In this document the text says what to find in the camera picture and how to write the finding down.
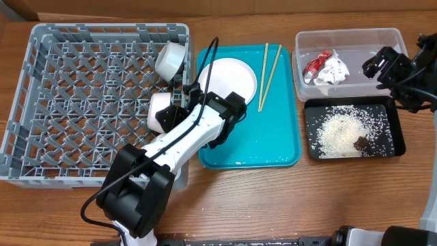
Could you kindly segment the grey bowl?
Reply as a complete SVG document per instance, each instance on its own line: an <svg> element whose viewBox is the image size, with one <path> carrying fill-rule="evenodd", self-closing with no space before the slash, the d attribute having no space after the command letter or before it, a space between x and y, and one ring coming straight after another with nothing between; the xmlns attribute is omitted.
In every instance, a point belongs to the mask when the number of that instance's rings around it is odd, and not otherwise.
<svg viewBox="0 0 437 246"><path fill-rule="evenodd" d="M156 59L155 71L165 81L172 80L180 70L185 54L185 46L173 42L166 43Z"/></svg>

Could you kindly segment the white napkin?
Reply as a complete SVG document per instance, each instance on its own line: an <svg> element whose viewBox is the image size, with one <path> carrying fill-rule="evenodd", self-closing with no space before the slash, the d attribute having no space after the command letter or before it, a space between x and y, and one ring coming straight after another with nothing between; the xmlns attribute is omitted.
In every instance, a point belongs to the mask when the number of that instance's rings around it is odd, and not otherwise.
<svg viewBox="0 0 437 246"><path fill-rule="evenodd" d="M324 62L324 67L313 80L315 85L338 85L350 75L346 64L340 60L335 50L330 58Z"/></svg>

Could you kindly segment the white paper cup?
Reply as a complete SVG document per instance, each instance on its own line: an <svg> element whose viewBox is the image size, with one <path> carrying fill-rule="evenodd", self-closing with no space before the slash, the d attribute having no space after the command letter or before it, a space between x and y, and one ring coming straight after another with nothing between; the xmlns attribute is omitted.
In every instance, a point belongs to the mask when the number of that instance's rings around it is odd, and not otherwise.
<svg viewBox="0 0 437 246"><path fill-rule="evenodd" d="M166 135L166 133L161 133L161 134L159 134L158 136L156 136L155 138L153 138L153 140L151 140L150 143L153 143L153 142L155 142L155 141L158 141L158 140L162 139L165 135Z"/></svg>

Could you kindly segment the red snack wrapper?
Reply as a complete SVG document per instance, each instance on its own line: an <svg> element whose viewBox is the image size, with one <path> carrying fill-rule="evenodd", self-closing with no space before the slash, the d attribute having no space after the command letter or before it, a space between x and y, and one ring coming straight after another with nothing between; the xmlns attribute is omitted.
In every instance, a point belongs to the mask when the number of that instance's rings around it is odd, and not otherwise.
<svg viewBox="0 0 437 246"><path fill-rule="evenodd" d="M322 65L324 65L326 60L332 56L333 53L322 51L316 58L312 59L302 71L303 81L306 84L310 84L311 80L318 73Z"/></svg>

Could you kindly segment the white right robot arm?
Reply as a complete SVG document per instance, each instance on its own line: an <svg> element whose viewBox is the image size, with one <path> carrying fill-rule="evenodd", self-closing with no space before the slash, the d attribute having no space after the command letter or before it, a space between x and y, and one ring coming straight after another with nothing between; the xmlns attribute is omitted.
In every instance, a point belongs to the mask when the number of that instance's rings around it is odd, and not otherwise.
<svg viewBox="0 0 437 246"><path fill-rule="evenodd" d="M362 65L363 74L376 78L378 89L390 90L398 108L417 113L429 110L436 126L436 34L421 34L418 53L412 58L385 46ZM392 225L384 231L371 231L343 225L322 245L426 245L436 244L436 164L426 207L418 228Z"/></svg>

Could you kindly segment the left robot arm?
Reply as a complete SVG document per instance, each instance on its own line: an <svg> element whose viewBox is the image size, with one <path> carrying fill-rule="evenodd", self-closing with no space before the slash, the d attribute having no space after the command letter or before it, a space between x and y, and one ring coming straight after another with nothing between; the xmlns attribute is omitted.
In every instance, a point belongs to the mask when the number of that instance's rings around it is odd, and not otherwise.
<svg viewBox="0 0 437 246"><path fill-rule="evenodd" d="M222 144L246 113L235 92L214 92L160 139L138 149L126 144L115 156L97 205L119 231L123 245L155 245L153 229L165 212L176 174L200 148Z"/></svg>

